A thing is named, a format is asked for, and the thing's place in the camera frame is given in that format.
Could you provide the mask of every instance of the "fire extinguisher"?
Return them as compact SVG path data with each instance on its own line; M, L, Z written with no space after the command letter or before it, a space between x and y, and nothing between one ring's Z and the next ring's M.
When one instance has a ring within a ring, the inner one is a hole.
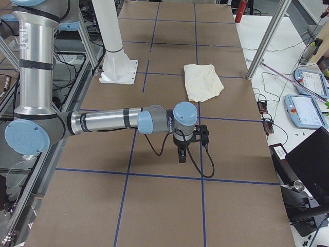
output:
M246 10L246 7L247 7L247 1L246 0L240 1L239 9L237 10L237 14L235 17L235 23L240 23L242 15Z

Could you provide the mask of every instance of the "robotic arm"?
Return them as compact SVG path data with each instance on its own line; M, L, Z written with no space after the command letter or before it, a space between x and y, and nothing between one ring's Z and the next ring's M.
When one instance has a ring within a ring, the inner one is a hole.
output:
M20 23L21 94L5 138L15 151L38 155L69 136L122 128L137 128L142 134L173 134L179 162L185 162L191 142L208 147L207 127L195 125L197 109L189 102L181 102L173 110L153 105L92 113L57 112L52 107L53 33L59 26L62 30L79 28L78 1L12 2Z

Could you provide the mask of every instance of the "cloth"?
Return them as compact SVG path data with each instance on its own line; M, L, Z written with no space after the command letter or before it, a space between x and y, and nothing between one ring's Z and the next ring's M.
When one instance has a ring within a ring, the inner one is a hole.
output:
M218 96L224 89L212 64L184 65L184 72L185 88L190 101L204 102L207 99Z

